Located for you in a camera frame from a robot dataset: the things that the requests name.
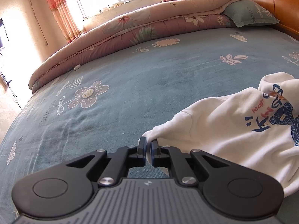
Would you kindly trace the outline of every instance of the pillow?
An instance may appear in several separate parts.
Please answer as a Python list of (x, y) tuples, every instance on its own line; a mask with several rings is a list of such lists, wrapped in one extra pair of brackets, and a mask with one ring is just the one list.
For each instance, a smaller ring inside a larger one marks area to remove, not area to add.
[(276, 19), (273, 14), (252, 0), (234, 2), (227, 6), (223, 14), (230, 17), (237, 27), (279, 23), (279, 20)]

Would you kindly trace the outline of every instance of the green leaf print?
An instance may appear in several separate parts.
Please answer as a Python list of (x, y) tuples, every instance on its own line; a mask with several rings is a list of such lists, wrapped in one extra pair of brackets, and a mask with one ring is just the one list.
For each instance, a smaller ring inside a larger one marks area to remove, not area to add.
[(139, 30), (139, 33), (135, 33), (135, 36), (133, 38), (133, 41), (131, 43), (133, 45), (137, 45), (139, 43), (149, 41), (149, 40), (154, 40), (158, 38), (157, 32), (154, 30), (155, 27), (143, 27)]

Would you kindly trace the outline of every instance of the bed sheet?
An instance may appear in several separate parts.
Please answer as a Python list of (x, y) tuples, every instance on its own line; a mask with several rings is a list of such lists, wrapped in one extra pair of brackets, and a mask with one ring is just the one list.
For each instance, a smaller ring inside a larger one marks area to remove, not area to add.
[[(67, 72), (33, 95), (0, 145), (0, 223), (17, 216), (10, 193), (25, 175), (95, 149), (137, 144), (200, 99), (257, 88), (279, 71), (299, 78), (298, 66), (298, 41), (268, 27), (243, 27), (144, 42)], [(165, 175), (147, 165), (130, 177)], [(296, 223), (289, 219), (299, 214), (289, 215), (288, 206), (280, 216)]]

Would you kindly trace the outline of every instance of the flower center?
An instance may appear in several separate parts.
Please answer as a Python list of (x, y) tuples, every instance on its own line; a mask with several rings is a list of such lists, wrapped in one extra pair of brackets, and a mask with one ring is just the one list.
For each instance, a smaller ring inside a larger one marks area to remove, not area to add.
[(88, 98), (93, 94), (94, 90), (92, 88), (86, 90), (83, 94), (82, 94), (82, 98)]

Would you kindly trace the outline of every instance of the silver screw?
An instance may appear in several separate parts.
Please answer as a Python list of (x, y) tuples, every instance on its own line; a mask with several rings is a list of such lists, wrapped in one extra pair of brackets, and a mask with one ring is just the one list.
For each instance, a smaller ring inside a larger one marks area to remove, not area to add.
[(184, 177), (184, 178), (182, 178), (182, 183), (183, 184), (195, 184), (196, 179), (193, 177)]
[(114, 183), (114, 179), (110, 178), (110, 177), (105, 177), (100, 180), (100, 184), (103, 184), (103, 185), (111, 185), (113, 183)]

